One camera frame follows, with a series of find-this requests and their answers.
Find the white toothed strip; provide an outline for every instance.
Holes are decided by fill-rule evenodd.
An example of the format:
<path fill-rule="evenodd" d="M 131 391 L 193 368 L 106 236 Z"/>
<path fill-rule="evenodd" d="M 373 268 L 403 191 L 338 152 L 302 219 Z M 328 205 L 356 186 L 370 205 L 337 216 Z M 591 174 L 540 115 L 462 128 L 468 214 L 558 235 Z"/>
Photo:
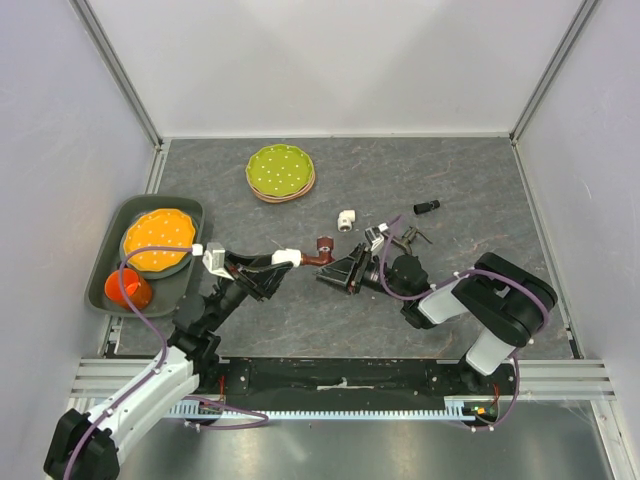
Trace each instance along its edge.
<path fill-rule="evenodd" d="M 212 418 L 254 418 L 235 412 L 223 412 L 222 415 L 200 411 L 199 402 L 183 400 L 176 404 L 165 418 L 189 418 L 206 420 Z M 445 400 L 444 410 L 360 410 L 360 411 L 260 411 L 273 420 L 474 420 L 473 416 L 463 415 L 464 402 Z"/>

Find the pipe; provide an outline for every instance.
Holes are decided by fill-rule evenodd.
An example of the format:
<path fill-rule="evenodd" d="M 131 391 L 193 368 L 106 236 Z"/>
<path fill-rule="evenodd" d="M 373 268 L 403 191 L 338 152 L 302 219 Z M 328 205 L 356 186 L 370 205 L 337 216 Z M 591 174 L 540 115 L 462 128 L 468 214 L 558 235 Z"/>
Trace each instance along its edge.
<path fill-rule="evenodd" d="M 312 257 L 311 255 L 303 253 L 300 265 L 323 267 L 334 261 L 334 258 L 331 255 L 333 252 L 333 238 L 326 236 L 318 237 L 316 240 L 316 246 L 318 248 L 318 256 Z"/>

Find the orange mug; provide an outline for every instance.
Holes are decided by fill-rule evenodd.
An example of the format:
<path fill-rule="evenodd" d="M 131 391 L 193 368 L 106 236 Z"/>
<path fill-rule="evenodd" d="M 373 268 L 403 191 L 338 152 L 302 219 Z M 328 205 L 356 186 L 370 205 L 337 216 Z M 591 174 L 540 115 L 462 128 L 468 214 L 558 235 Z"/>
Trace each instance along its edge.
<path fill-rule="evenodd" d="M 107 278 L 107 281 L 104 283 L 104 293 L 113 303 L 120 305 L 122 308 L 126 308 L 127 310 L 131 310 L 122 296 L 122 292 L 120 292 L 118 274 L 119 272 L 116 270 L 109 275 L 109 278 Z M 140 310 L 149 305 L 151 297 L 153 296 L 151 285 L 142 278 L 142 275 L 135 270 L 125 268 L 122 272 L 122 280 L 124 283 L 124 289 L 127 292 L 131 303 Z"/>

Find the plastic tray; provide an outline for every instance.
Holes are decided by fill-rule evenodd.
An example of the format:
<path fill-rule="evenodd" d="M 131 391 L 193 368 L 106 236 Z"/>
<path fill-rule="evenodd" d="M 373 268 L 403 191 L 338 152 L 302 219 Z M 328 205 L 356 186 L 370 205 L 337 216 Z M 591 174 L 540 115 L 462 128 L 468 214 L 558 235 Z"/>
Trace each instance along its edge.
<path fill-rule="evenodd" d="M 124 202 L 109 225 L 109 229 L 102 241 L 98 258 L 93 266 L 89 284 L 85 292 L 85 299 L 93 309 L 118 317 L 135 317 L 135 313 L 116 305 L 104 294 L 104 282 L 107 277 L 120 265 L 120 242 L 129 226 L 136 217 L 145 212 L 158 208 L 178 208 L 191 216 L 196 227 L 195 243 L 200 242 L 204 224 L 204 208 L 192 199 L 171 197 L 166 195 L 138 195 Z M 178 300 L 187 291 L 191 271 L 195 259 L 179 272 L 166 278 L 148 280 L 153 289 L 151 303 L 144 309 L 149 318 L 162 317 L 170 314 Z"/>

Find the white wall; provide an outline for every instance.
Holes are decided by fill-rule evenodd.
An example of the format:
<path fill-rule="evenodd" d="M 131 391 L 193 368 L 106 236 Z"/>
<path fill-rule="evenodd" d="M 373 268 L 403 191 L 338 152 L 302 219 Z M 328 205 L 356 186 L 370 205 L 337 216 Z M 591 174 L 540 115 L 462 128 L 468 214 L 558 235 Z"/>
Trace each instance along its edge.
<path fill-rule="evenodd" d="M 83 292 L 152 148 L 68 2 L 0 8 L 0 471 L 43 478 L 101 316 Z"/>
<path fill-rule="evenodd" d="M 91 0 L 165 136 L 507 132 L 579 0 Z"/>
<path fill-rule="evenodd" d="M 522 139 L 580 343 L 640 446 L 640 3 L 601 2 Z"/>

